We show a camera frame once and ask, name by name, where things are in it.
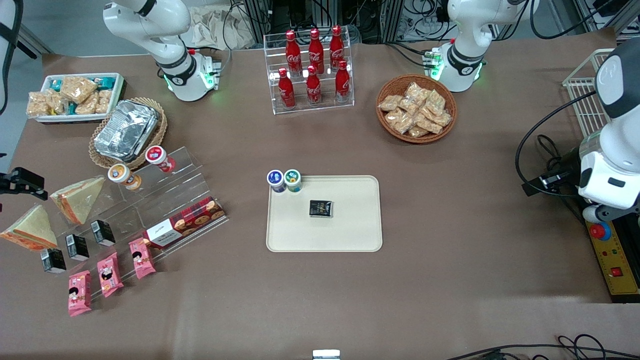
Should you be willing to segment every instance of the pink snack package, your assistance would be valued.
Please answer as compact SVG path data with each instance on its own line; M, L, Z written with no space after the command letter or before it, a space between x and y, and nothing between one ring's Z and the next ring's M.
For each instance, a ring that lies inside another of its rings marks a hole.
M98 275L100 287L104 297L113 294L117 289L124 287L118 273L118 253L114 252L106 259L98 261Z
M136 269L136 276L139 279L156 272L153 257L147 248L144 238L139 238L129 243L131 256L133 257L133 267Z
M88 271L79 272L69 277L69 315L75 316L90 311L91 308L91 275Z

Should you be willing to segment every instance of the red bottle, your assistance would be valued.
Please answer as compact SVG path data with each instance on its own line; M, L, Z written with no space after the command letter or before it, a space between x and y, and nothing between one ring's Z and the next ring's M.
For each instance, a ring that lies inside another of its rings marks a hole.
M309 62L316 68L317 74L324 73L324 49L320 42L320 30L311 29L311 43L309 44Z
M309 98L309 106L315 108L322 101L322 93L320 92L320 79L316 75L316 67L309 65L307 67L309 77L307 78L307 97Z
M302 59L300 58L300 46L296 42L296 34L293 30L287 30L287 47L285 55L289 64L289 72L292 78L302 77Z
M287 77L287 69L281 67L278 69L280 73L280 80L278 81L278 88L280 88L280 97L284 108L291 110L296 106L296 96L293 94L293 83L291 79Z
M342 27L334 25L331 28L333 37L329 44L329 57L331 58L331 71L338 71L340 60L344 59L344 45L342 44Z
M338 72L335 75L335 99L338 102L349 100L349 72L346 60L338 62Z

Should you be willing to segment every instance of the wicker basket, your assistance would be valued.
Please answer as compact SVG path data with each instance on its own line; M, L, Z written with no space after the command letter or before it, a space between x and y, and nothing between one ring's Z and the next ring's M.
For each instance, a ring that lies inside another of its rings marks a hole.
M389 95L404 95L404 92L412 81L420 85L422 88L436 90L446 100L445 109L451 115L451 122L444 127L440 134L429 133L419 138L402 135L389 126L385 119L385 112L377 107L377 104L381 103L382 100ZM380 89L380 93L378 93L378 101L376 102L376 113L378 114L380 124L382 124L382 126L396 138L411 143L429 143L440 139L451 131L453 125L456 123L456 118L458 117L458 107L456 106L456 100L454 99L453 94L443 84L425 75L405 74L389 80L382 89Z
M160 145L162 143L162 139L164 138L164 133L166 132L166 115L164 114L164 110L162 109L162 106L160 106L160 104L158 104L155 100L147 99L146 97L134 97L133 99L131 99L131 101L135 101L140 104L150 106L156 109L158 111L158 114L160 114L160 120L156 125L154 132L149 136L150 140L148 142L147 148L153 145ZM107 125L107 122L109 121L110 118L111 118L111 114L109 114L107 118L104 119L100 123L100 125L98 125L98 128L93 132L93 136L89 141L89 157L91 157L91 160L93 160L93 162L96 165L104 168L110 168L111 166L121 162L118 159L114 159L114 158L110 158L109 156L102 155L95 150L95 142L94 142L95 137L98 136L98 134L102 131L102 129L104 129L104 127ZM135 160L133 160L130 163L127 163L127 166L129 167L129 169L135 170L140 166L142 166L142 164L145 163L145 153L146 153L146 149L145 151L141 152L140 155Z

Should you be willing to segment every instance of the table surface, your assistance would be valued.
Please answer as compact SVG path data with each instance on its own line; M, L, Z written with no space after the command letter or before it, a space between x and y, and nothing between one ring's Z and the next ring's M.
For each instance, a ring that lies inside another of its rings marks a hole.
M0 241L0 356L308 359L338 348L344 359L444 359L581 332L640 352L640 304L609 304L583 228L557 199L527 198L513 166L525 132L567 101L562 80L613 46L611 31L493 44L482 77L455 94L456 127L429 145L400 142L378 123L378 90L418 72L383 45L354 46L355 107L277 117L261 51L234 53L220 90L193 103L167 91L149 56L46 57L46 74L119 72L126 97L159 101L169 119L163 145L186 145L203 163L230 221L75 318L66 274L45 274L37 254ZM30 120L13 165L44 176L49 191L103 174L87 153L94 129ZM540 131L562 151L581 138L571 111ZM529 177L544 166L533 143L522 158ZM270 252L272 168L377 177L382 249ZM37 201L2 200L2 228Z

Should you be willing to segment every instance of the yellow control panel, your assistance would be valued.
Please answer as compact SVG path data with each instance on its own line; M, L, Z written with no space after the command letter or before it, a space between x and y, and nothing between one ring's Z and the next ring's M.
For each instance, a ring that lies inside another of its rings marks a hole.
M638 285L613 225L610 222L586 224L611 295L638 294Z

